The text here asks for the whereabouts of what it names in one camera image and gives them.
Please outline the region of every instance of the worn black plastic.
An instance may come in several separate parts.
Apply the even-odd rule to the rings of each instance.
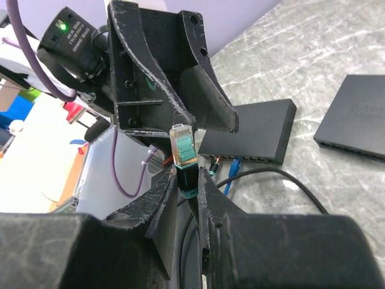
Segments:
[[[114,117],[120,129],[142,137],[168,137],[176,123],[238,130],[238,115],[207,55],[200,14],[111,1],[108,19]]]
[[[349,217],[228,213],[217,235],[216,288],[384,288],[368,242]]]
[[[223,195],[214,184],[211,175],[206,169],[199,171],[199,234],[202,250],[202,273],[206,275],[211,287],[222,288],[214,278],[215,273],[221,270],[221,261],[213,258],[219,254],[220,244],[217,242],[217,228],[220,226],[224,214],[233,212],[244,214],[242,209],[235,205],[228,197]]]

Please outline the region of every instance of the ethernet port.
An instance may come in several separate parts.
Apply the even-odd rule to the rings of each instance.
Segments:
[[[257,161],[260,163],[267,163],[267,160],[264,158],[257,158]]]

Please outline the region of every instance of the gray marble surface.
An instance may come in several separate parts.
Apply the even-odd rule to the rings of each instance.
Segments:
[[[356,220],[383,273],[385,164],[320,149],[313,135],[346,74],[385,73],[384,15],[384,0],[284,0],[212,59],[234,105],[296,103],[283,169],[330,213]],[[225,179],[228,169],[223,165],[216,179]],[[229,195],[249,213],[318,213],[302,191],[273,173],[235,181]]]

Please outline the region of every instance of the blue ethernet cable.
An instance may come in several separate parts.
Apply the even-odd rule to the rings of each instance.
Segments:
[[[239,169],[241,168],[241,164],[242,164],[242,159],[241,158],[235,158],[233,160],[233,163],[231,164],[230,170],[229,170],[229,178],[231,178],[233,176],[236,176],[238,174]],[[231,187],[231,183],[232,182],[228,182],[227,185],[226,185],[226,188],[223,191],[223,194],[225,196],[227,196],[227,194],[229,193],[229,190],[230,190],[230,187]]]
[[[185,199],[198,195],[199,166],[190,125],[173,125],[170,130],[171,149],[180,194]]]

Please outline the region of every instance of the black cable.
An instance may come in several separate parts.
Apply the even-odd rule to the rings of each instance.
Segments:
[[[183,227],[182,234],[180,235],[180,241],[179,241],[179,248],[178,248],[178,255],[177,255],[177,273],[176,273],[176,279],[178,283],[178,289],[183,289],[183,278],[182,278],[182,255],[183,255],[183,244],[186,239],[188,228],[190,227],[191,221],[193,219],[193,214],[190,214],[188,216],[188,219],[185,223],[185,226]]]
[[[182,272],[181,276],[183,276],[182,285],[190,281],[190,280],[186,280],[186,272],[190,270],[188,261],[189,261],[189,251],[190,251],[191,245],[193,245],[194,239],[196,239],[199,244],[199,239],[200,239],[199,227],[196,226],[195,224],[192,224],[192,228],[189,230],[188,233],[189,234],[186,235],[185,241],[183,243],[183,249],[185,253],[183,255],[183,258],[181,259],[181,264],[180,264],[181,272]]]
[[[198,197],[192,197],[191,199],[188,199],[188,205],[191,209],[191,212],[195,218],[195,221],[197,222],[199,226],[199,209],[198,209]]]
[[[85,127],[85,128],[87,128],[87,129],[89,129],[89,128],[90,128],[88,125],[86,125],[86,124],[82,123],[82,122],[81,122],[81,121],[79,121],[79,120],[77,120],[76,122],[77,122],[78,124],[80,124],[80,125],[84,126],[84,127]]]
[[[243,176],[251,175],[253,173],[264,173],[264,172],[274,172],[274,173],[280,173],[281,175],[287,177],[290,179],[294,184],[299,186],[299,188],[302,189],[302,191],[305,192],[305,194],[309,197],[309,199],[315,204],[317,209],[323,214],[328,214],[327,210],[322,206],[320,201],[314,196],[314,194],[307,188],[305,187],[304,184],[302,184],[298,179],[294,178],[292,175],[286,173],[284,170],[280,170],[276,167],[263,167],[263,168],[258,168],[258,169],[253,169],[253,170],[248,170],[247,172],[242,172],[237,174],[236,176],[233,176],[231,178],[225,179],[224,181],[220,182],[217,187],[220,188],[224,185],[226,185],[228,182],[234,181],[235,179],[242,178]]]
[[[178,206],[183,205],[186,201],[187,201],[187,199],[180,200],[180,201],[178,202]]]

